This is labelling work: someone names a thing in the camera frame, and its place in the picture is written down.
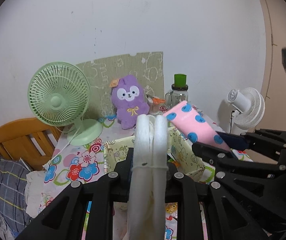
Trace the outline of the pink sock with blue dots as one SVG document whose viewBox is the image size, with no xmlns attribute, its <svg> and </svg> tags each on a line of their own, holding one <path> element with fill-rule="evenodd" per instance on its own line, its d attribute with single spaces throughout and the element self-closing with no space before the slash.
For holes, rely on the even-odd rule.
<svg viewBox="0 0 286 240">
<path fill-rule="evenodd" d="M 163 113 L 163 116 L 192 143 L 200 142 L 230 151 L 221 136 L 187 101 L 178 103 L 169 111 Z"/>
</svg>

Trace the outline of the olive patterned board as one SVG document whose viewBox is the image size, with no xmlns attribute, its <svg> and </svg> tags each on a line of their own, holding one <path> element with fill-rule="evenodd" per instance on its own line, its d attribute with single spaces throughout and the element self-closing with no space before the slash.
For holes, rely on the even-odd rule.
<svg viewBox="0 0 286 240">
<path fill-rule="evenodd" d="M 111 81 L 126 75 L 137 78 L 144 95 L 164 96 L 163 52 L 123 54 L 79 63 L 90 86 L 90 103 L 84 117 L 98 119 L 116 113 L 110 101 Z"/>
</svg>

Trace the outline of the purple plush toy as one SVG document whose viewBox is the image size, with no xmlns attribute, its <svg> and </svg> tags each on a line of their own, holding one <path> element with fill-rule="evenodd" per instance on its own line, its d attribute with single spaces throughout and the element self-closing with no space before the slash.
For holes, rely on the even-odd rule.
<svg viewBox="0 0 286 240">
<path fill-rule="evenodd" d="M 137 78 L 126 75 L 110 83 L 110 100 L 116 108 L 116 117 L 122 129 L 131 129 L 136 125 L 139 115 L 147 115 L 149 105 L 144 99 L 144 91 Z"/>
</svg>

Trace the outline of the floral tablecloth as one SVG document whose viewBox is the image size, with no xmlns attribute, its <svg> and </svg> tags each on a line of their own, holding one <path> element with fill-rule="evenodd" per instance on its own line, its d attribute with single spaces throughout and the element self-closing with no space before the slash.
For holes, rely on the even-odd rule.
<svg viewBox="0 0 286 240">
<path fill-rule="evenodd" d="M 67 133 L 63 132 L 51 160 L 45 164 L 45 170 L 33 171 L 26 176 L 26 213 L 30 217 L 36 218 L 70 183 L 92 183 L 106 174 L 102 146 L 107 141 L 108 133 L 121 128 L 121 125 L 116 116 L 100 118 L 99 122 L 103 126 L 101 135 L 83 146 L 67 146 Z M 114 210 L 113 239 L 124 239 L 127 203 L 114 203 Z"/>
</svg>

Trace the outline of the glass jar with green lid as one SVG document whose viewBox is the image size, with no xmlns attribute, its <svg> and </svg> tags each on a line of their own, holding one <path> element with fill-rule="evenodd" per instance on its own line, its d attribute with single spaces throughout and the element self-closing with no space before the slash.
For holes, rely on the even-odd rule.
<svg viewBox="0 0 286 240">
<path fill-rule="evenodd" d="M 165 106 L 170 109 L 181 103 L 188 101 L 187 76 L 185 74 L 175 74 L 172 89 L 164 95 Z"/>
</svg>

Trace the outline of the white desk fan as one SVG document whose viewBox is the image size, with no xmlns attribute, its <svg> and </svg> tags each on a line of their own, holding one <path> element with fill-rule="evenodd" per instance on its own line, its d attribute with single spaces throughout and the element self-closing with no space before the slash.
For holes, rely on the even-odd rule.
<svg viewBox="0 0 286 240">
<path fill-rule="evenodd" d="M 227 102 L 233 107 L 230 121 L 230 133 L 234 126 L 240 130 L 256 127 L 265 113 L 265 101 L 260 92 L 252 87 L 242 90 L 232 89 L 227 94 Z"/>
</svg>

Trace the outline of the grey plaid bedding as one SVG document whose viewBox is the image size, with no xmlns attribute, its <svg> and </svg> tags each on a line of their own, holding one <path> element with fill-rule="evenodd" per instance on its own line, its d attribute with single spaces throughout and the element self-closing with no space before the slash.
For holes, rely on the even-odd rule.
<svg viewBox="0 0 286 240">
<path fill-rule="evenodd" d="M 0 156 L 0 215 L 17 237 L 29 224 L 26 213 L 26 176 L 31 170 L 22 160 L 6 160 Z"/>
</svg>

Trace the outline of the white sock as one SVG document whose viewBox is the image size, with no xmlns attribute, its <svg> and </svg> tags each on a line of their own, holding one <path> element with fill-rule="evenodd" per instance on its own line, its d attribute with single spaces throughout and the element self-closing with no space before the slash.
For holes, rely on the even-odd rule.
<svg viewBox="0 0 286 240">
<path fill-rule="evenodd" d="M 167 119 L 139 115 L 128 200 L 127 239 L 164 239 Z"/>
</svg>

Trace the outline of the cotton swab cup orange lid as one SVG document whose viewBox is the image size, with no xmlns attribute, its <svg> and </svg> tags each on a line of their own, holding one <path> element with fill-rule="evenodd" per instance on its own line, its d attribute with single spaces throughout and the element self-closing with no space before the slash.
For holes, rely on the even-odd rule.
<svg viewBox="0 0 286 240">
<path fill-rule="evenodd" d="M 161 114 L 161 107 L 164 106 L 165 100 L 149 95 L 146 95 L 147 97 L 147 104 L 149 105 L 149 114 L 150 115 L 158 115 Z"/>
</svg>

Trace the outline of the orange wooden chair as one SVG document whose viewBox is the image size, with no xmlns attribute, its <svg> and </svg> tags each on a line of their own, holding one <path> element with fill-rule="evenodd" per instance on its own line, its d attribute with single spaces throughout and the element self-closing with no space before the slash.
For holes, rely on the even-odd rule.
<svg viewBox="0 0 286 240">
<path fill-rule="evenodd" d="M 6 160 L 23 159 L 40 171 L 55 150 L 49 134 L 58 142 L 61 131 L 37 118 L 18 119 L 0 126 L 0 156 Z"/>
</svg>

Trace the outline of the yellow patterned fabric storage box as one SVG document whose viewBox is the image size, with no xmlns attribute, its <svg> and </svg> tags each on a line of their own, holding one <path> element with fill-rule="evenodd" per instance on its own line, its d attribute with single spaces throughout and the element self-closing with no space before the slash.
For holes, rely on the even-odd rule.
<svg viewBox="0 0 286 240">
<path fill-rule="evenodd" d="M 113 129 L 107 135 L 102 150 L 104 153 L 104 171 L 113 171 L 116 164 L 124 161 L 128 150 L 134 147 L 135 129 Z M 167 154 L 174 161 L 176 168 L 190 176 L 194 181 L 208 184 L 213 181 L 215 168 L 205 164 L 192 152 L 192 143 L 177 128 L 168 129 Z"/>
</svg>

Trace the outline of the green desk fan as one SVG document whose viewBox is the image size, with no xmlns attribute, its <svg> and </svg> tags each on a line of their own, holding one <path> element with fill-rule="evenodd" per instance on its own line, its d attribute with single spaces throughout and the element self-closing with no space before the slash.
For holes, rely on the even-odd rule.
<svg viewBox="0 0 286 240">
<path fill-rule="evenodd" d="M 69 144 L 82 146 L 95 141 L 103 130 L 100 122 L 85 119 L 90 103 L 90 85 L 76 66 L 50 62 L 33 75 L 27 92 L 29 107 L 43 123 L 54 127 L 71 126 Z"/>
</svg>

